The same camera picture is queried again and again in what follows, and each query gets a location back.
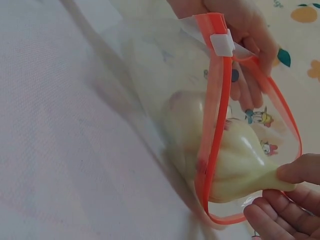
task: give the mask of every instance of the orange zip seal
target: orange zip seal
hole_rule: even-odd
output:
[[[302,155],[302,141],[288,104],[274,80],[271,77],[266,77],[261,72],[258,58],[254,55],[245,59],[216,55],[210,37],[214,34],[225,35],[228,33],[223,14],[200,14],[196,15],[195,19],[204,42],[211,53],[205,95],[202,139],[198,152],[198,167],[201,169],[197,169],[194,186],[196,195],[209,218],[219,225],[232,225],[245,221],[245,216],[239,213],[227,217],[219,217],[209,213],[209,195],[215,177],[217,159],[228,111],[233,61],[241,63],[248,68],[253,77],[258,81],[262,91],[270,98],[286,126],[298,142],[299,147],[296,157]]]

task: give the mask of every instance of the bed sheet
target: bed sheet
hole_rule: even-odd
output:
[[[108,0],[75,3],[97,32],[121,19]],[[103,60],[94,54],[91,41],[106,46],[79,28],[88,24],[70,9],[71,1],[52,0],[0,8],[0,239],[245,236],[240,225],[213,231],[201,224],[197,201],[162,161],[152,126],[135,133],[132,126],[150,123],[117,85],[111,51]]]

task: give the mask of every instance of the cartoon duck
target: cartoon duck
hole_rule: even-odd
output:
[[[254,235],[251,237],[251,240],[260,240],[260,239],[261,239],[260,235],[256,231],[254,231]]]
[[[264,151],[265,155],[267,156],[273,156],[273,155],[277,155],[277,149],[278,146],[277,145],[273,145],[270,144],[269,142],[264,142],[264,141],[260,141],[260,145],[262,147],[262,150]]]
[[[264,111],[253,111],[248,109],[245,111],[245,119],[248,120],[248,124],[262,124],[267,128],[271,127],[274,119],[267,113],[267,106],[265,106]]]

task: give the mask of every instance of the hand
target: hand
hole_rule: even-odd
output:
[[[320,155],[306,154],[279,167],[278,178],[320,185]],[[263,240],[320,240],[320,193],[298,185],[282,194],[265,190],[244,209],[244,215]]]
[[[208,12],[224,14],[233,40],[256,54],[262,71],[270,75],[278,47],[253,0],[167,1],[180,19]],[[263,98],[258,82],[238,63],[234,63],[232,68],[231,98],[239,101],[244,111],[260,108]]]

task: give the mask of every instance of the clear plastic bag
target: clear plastic bag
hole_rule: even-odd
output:
[[[260,192],[212,203],[219,202],[212,201],[212,191],[218,186],[218,158],[226,156],[222,148],[226,148],[229,122],[251,126],[268,161],[285,164],[302,154],[297,125],[277,85],[260,71],[258,58],[243,47],[235,44],[233,54],[217,55],[221,49],[213,46],[211,37],[228,35],[219,13],[182,20],[131,19],[118,25],[117,30],[122,57],[141,105],[204,211],[220,225],[244,221],[243,208]],[[230,42],[220,41],[220,45],[229,46]],[[234,62],[250,72],[264,93],[262,108],[243,109],[231,99]],[[255,171],[239,170],[237,164],[228,169],[234,170],[235,176],[241,171]]]

